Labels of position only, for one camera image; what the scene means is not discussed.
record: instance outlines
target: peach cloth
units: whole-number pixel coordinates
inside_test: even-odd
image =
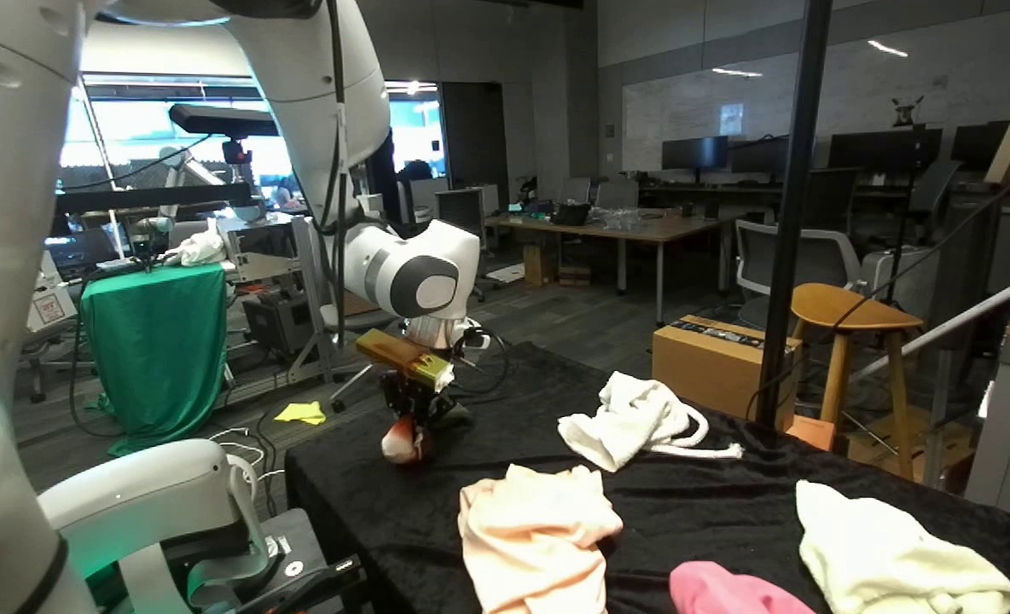
[[[729,574],[709,560],[681,564],[670,574],[676,614],[813,614],[783,586]]]
[[[603,496],[600,469],[535,475],[512,462],[502,479],[461,492],[456,525],[480,611],[609,611],[596,541],[621,532],[621,518]]]

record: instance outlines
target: cream towel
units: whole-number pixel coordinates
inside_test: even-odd
[[[744,456],[739,443],[729,443],[726,450],[697,450],[708,434],[708,417],[678,402],[670,385],[625,373],[612,373],[603,382],[596,417],[573,412],[560,418],[565,446],[612,475],[621,469],[643,446],[697,461]]]
[[[512,462],[505,479],[461,492],[456,525],[480,611],[609,611],[596,541],[621,532],[621,518],[596,469],[535,475]]]
[[[803,560],[835,614],[1008,614],[1010,581],[907,511],[796,483]]]

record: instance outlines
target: white robot body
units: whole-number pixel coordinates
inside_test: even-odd
[[[0,0],[0,393],[29,334],[87,25],[74,0]]]
[[[431,221],[413,238],[357,225],[345,238],[345,285],[404,318],[418,343],[448,350],[472,327],[478,249],[478,234],[448,221]]]
[[[71,560],[81,577],[145,545],[238,523],[229,496],[229,462],[211,441],[176,441],[98,462],[81,479],[62,479],[37,501],[70,545],[87,552]]]
[[[93,14],[106,0],[0,0],[0,399],[12,399],[12,376],[29,334],[33,277],[43,232],[54,216],[54,172],[70,120],[70,92],[80,71],[80,44]],[[207,0],[124,0],[116,16],[139,11],[139,21],[214,21]],[[321,207],[330,184],[330,161],[357,161],[387,139],[387,87],[354,0],[338,0],[345,48],[347,112],[335,105],[330,25],[329,11],[308,21],[238,21],[229,28],[258,71],[274,103],[308,196]],[[229,483],[214,450],[153,450],[116,469],[81,475],[33,496],[0,412],[0,611],[24,601],[37,611],[97,611],[80,569],[54,569],[62,532],[71,548],[109,560],[132,545],[221,527],[252,525],[242,487]]]

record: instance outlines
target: small pink object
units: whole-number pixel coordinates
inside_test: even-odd
[[[670,591],[676,614],[813,614],[813,606],[783,586],[708,560],[678,564],[670,574]]]
[[[413,417],[395,417],[388,434],[378,441],[378,450],[391,462],[413,462],[423,456],[423,434]]]

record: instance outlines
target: cardboard box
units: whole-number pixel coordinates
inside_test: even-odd
[[[786,343],[783,424],[796,410],[800,340]],[[735,418],[751,418],[757,406],[757,373],[766,361],[766,334],[753,327],[678,318],[651,334],[651,378],[664,382],[678,399]]]

